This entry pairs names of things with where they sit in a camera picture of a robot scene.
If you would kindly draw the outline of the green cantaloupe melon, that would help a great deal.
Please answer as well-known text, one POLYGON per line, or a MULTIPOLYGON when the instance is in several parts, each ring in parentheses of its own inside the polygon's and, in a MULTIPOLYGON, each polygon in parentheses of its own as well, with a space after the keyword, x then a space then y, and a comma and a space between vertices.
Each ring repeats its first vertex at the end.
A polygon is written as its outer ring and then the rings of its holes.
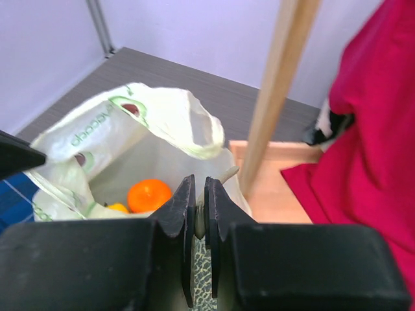
POLYGON ((211 253, 205 247, 204 190, 196 200, 195 212, 195 274, 193 310, 217 310, 217 301, 211 296, 211 253))

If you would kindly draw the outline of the green avocado plastic bag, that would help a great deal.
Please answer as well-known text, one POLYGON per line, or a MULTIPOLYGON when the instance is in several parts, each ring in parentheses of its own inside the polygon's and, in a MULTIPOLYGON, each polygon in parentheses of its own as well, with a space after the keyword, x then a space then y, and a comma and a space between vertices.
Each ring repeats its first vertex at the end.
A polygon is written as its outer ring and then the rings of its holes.
POLYGON ((100 93, 39 134, 31 147, 43 166, 29 170, 38 187, 36 221, 120 218, 130 188, 158 179, 176 190, 195 178, 219 178, 235 164, 221 121, 188 90, 131 83, 100 93))

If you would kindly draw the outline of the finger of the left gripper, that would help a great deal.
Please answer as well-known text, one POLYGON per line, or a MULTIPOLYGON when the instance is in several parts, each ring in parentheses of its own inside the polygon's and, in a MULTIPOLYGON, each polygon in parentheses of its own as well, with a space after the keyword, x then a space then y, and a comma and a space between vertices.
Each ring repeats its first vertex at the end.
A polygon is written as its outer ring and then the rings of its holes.
POLYGON ((1 131, 0 176, 7 178, 45 164, 47 156, 22 139, 1 131))

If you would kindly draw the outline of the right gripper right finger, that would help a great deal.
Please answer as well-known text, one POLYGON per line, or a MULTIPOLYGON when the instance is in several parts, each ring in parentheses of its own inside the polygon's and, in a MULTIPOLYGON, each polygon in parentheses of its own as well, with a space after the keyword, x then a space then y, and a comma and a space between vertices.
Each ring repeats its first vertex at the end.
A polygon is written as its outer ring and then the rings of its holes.
POLYGON ((223 184, 207 177, 204 186, 204 222, 206 247, 211 250, 212 297, 222 297, 224 283, 234 276, 230 229, 235 225, 254 224, 228 195, 223 184))

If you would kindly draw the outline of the yellow bell pepper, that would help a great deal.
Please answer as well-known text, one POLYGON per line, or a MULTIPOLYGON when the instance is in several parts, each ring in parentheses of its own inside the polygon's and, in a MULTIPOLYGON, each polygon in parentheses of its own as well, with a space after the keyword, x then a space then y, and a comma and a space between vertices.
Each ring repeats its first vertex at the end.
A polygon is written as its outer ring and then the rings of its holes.
POLYGON ((122 203, 114 203, 114 204, 111 204, 111 205, 106 204, 105 207, 108 208, 108 209, 111 209, 111 210, 114 210, 114 211, 119 211, 119 212, 126 213, 126 214, 130 213, 128 208, 125 207, 122 203))

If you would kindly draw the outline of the orange fruit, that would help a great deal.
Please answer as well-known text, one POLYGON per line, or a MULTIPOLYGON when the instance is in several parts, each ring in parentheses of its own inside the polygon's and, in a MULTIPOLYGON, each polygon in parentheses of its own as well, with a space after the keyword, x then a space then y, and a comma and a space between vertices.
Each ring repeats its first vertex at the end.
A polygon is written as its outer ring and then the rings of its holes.
POLYGON ((133 213, 150 213, 171 197, 172 190, 168 184, 159 179, 144 179, 129 189, 127 203, 133 213))

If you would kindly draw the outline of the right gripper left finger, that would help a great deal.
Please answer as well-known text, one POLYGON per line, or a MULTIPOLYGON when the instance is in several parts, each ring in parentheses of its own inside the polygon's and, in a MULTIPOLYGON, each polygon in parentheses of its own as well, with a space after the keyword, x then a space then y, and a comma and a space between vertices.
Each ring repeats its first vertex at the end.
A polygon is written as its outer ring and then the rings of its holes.
POLYGON ((190 175, 151 216, 156 221, 150 276, 152 308, 194 307, 195 211, 195 177, 190 175))

